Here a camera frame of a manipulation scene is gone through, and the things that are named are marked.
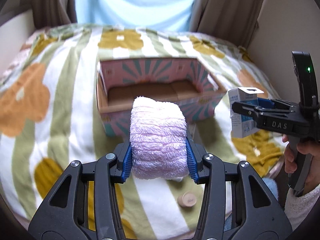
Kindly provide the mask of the person's right hand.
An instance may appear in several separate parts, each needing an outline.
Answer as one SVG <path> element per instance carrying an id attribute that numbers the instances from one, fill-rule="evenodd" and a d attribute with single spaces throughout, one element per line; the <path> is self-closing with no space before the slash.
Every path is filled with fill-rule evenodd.
<path id="1" fill-rule="evenodd" d="M 319 185 L 319 143 L 313 141 L 300 142 L 297 144 L 297 151 L 301 154 L 311 154 L 313 156 L 310 171 L 306 178 L 304 191 L 302 193 L 302 195 L 305 195 L 313 191 Z M 297 164 L 295 163 L 294 154 L 289 144 L 287 144 L 285 148 L 284 156 L 285 172 L 295 172 Z"/>

